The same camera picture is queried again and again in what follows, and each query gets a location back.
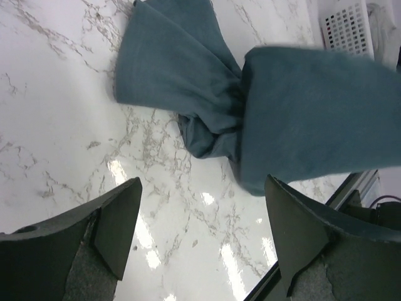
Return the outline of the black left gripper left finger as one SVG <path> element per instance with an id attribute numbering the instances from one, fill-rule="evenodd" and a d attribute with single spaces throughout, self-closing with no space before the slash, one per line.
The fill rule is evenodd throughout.
<path id="1" fill-rule="evenodd" d="M 113 300 L 141 196 L 136 177 L 53 218 L 1 233 L 1 300 Z"/>

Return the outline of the blue t shirt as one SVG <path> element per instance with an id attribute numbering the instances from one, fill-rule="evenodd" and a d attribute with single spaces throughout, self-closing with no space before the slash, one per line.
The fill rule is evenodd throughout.
<path id="1" fill-rule="evenodd" d="M 400 165 L 400 74 L 369 58 L 255 47 L 239 66 L 209 1 L 135 1 L 118 103 L 175 112 L 187 150 L 226 157 L 240 185 Z"/>

